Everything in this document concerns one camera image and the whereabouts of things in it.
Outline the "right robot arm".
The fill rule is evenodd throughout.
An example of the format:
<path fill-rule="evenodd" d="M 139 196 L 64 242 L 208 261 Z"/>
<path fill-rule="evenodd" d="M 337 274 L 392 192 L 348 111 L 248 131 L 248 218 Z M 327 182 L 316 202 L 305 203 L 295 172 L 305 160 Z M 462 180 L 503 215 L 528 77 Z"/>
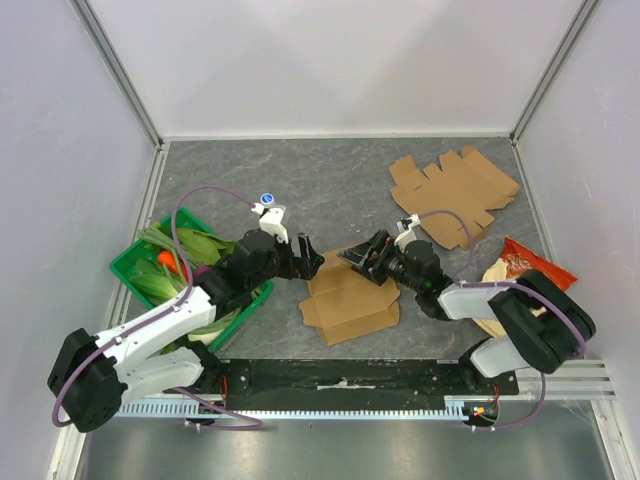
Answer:
<path fill-rule="evenodd" d="M 457 377 L 469 393 L 483 392 L 508 371 L 529 367 L 552 374 L 583 354 L 596 333 L 591 317 L 539 270 L 512 280 L 456 282 L 443 271 L 430 242 L 413 234 L 398 240 L 384 229 L 338 257 L 373 283 L 391 279 L 411 289 L 431 318 L 498 321 L 505 334 L 480 342 L 461 359 Z"/>

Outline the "brown cardboard box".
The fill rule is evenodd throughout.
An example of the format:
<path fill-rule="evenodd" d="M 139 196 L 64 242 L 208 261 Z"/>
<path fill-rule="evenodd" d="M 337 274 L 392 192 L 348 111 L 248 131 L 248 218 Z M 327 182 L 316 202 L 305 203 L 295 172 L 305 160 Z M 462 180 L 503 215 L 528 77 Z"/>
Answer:
<path fill-rule="evenodd" d="M 338 257 L 324 254 L 325 263 L 308 282 L 309 297 L 299 304 L 303 323 L 316 329 L 331 346 L 398 324 L 400 290 L 389 279 L 377 285 Z"/>

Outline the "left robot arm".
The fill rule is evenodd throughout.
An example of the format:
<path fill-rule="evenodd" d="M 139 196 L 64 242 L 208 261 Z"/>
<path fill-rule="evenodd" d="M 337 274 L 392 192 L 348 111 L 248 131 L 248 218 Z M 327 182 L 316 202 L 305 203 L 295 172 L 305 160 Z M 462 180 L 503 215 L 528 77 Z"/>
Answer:
<path fill-rule="evenodd" d="M 83 328 L 68 334 L 47 380 L 55 396 L 53 424 L 87 433 L 123 404 L 151 394 L 189 386 L 211 392 L 220 362 L 188 334 L 244 309 L 253 291 L 273 278 L 312 279 L 325 259 L 307 235 L 299 235 L 298 242 L 295 253 L 290 243 L 250 230 L 231 254 L 165 303 L 98 334 Z"/>

